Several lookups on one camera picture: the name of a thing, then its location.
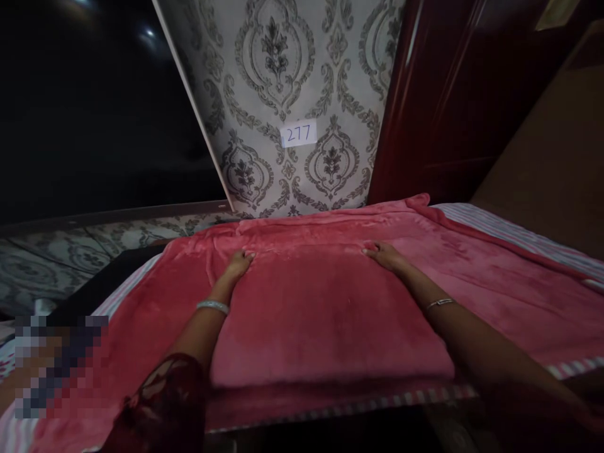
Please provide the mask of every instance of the bed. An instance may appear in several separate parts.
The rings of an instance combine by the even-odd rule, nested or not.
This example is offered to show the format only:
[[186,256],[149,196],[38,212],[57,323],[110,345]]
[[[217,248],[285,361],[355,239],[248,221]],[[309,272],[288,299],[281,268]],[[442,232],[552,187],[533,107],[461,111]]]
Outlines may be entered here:
[[[601,290],[604,282],[604,263],[589,258],[569,247],[555,243],[543,236],[534,234],[518,225],[497,217],[487,211],[481,210],[471,204],[450,203],[434,206],[442,211],[448,219],[463,225],[473,227],[492,237],[499,238],[512,243],[524,250],[549,258],[560,264],[564,264],[581,274],[587,275],[585,284],[594,290]],[[113,294],[105,300],[93,313],[93,315],[106,315],[111,319],[119,310],[120,304],[128,296],[137,284],[147,275],[161,255],[151,258],[146,264],[134,272],[124,283],[116,289]],[[0,350],[0,379],[5,378],[14,369],[15,340],[7,343]],[[558,379],[566,379],[578,374],[590,372],[598,367],[604,367],[604,350],[598,355],[586,357],[577,356],[574,360],[551,363],[547,369]],[[316,418],[337,417],[380,408],[417,405],[424,403],[435,403],[451,399],[469,398],[476,395],[474,389],[466,384],[434,386],[431,388],[418,389],[416,391],[405,391],[400,394],[384,394],[380,397],[371,398],[354,404],[342,404],[337,406],[323,407],[320,410],[302,411],[286,417],[260,420],[250,425],[221,426],[212,431],[223,432],[247,428],[252,425],[295,422],[312,420]],[[33,431],[38,423],[37,419],[17,420],[14,418],[14,404],[5,412],[0,419],[0,445],[5,452],[26,452],[30,448]]]

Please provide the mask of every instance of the person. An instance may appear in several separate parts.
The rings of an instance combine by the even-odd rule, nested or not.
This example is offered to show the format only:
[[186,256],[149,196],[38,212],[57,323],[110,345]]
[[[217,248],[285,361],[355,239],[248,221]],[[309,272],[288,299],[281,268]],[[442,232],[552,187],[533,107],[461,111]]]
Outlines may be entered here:
[[[506,450],[603,451],[604,413],[587,405],[502,334],[456,303],[392,245],[369,258],[407,287],[465,377],[478,388]],[[202,303],[122,412],[103,452],[200,451],[208,372],[231,294],[255,254],[235,252]]]

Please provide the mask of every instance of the folded blanket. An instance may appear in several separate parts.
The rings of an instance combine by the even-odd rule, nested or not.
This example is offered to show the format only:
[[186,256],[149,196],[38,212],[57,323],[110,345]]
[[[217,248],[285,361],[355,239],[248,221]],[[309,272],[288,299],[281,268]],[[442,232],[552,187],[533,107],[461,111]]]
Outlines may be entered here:
[[[54,404],[47,416],[61,419],[38,423],[33,450],[102,443],[122,397],[136,390],[240,248],[257,256],[216,346],[211,428],[453,378],[442,341],[408,291],[362,255],[370,239],[391,242],[543,364],[604,352],[604,298],[579,283],[584,275],[450,221],[428,201],[423,194],[359,210],[241,221],[172,242],[109,324],[101,348],[107,366],[90,371],[98,399],[75,389],[69,404]],[[104,408],[83,419],[93,405]]]

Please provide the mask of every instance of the striped bed sheet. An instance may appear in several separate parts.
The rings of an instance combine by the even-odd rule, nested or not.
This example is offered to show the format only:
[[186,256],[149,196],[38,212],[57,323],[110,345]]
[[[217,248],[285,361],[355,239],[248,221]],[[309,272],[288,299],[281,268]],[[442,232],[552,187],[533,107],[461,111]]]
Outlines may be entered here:
[[550,258],[598,282],[604,282],[604,262],[590,258],[571,247],[558,244],[469,203],[444,203],[432,207],[443,211],[451,220],[518,245],[536,255]]
[[[433,208],[440,209],[451,220],[463,223],[479,231],[487,233],[514,243],[519,247],[537,255],[548,257],[554,261],[576,269],[598,282],[604,282],[604,263],[588,257],[577,250],[555,243],[546,237],[532,233],[512,222],[488,213],[468,203],[437,204]],[[151,270],[161,255],[151,258],[132,274],[95,312],[93,315],[108,315],[109,319],[119,308],[120,303],[138,282]],[[14,341],[7,343],[0,351],[0,361],[12,350],[14,368]],[[547,366],[549,372],[557,379],[567,379],[572,376],[584,374],[599,367],[604,367],[604,357],[578,357],[572,362],[551,364]],[[448,385],[441,388],[407,392],[405,394],[385,395],[369,401],[354,403],[344,406],[334,406],[313,411],[307,411],[290,417],[264,420],[253,425],[224,427],[211,432],[227,432],[238,429],[251,428],[259,425],[273,425],[278,423],[302,422],[318,420],[321,418],[339,417],[373,411],[377,409],[411,406],[426,403],[438,403],[448,400],[472,398],[477,392],[470,385]],[[14,403],[0,418],[0,451],[7,453],[25,453],[31,445],[30,439],[37,423],[37,419],[17,420],[14,417]]]

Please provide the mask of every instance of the damask wallpaper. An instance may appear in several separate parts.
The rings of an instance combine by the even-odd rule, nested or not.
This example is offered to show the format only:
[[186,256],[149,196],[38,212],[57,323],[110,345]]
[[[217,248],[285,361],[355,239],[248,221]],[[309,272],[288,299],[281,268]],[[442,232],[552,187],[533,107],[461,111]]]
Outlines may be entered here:
[[[0,240],[0,310],[65,298],[122,250],[366,201],[405,0],[161,0],[237,212]],[[318,141],[281,146],[316,118]]]

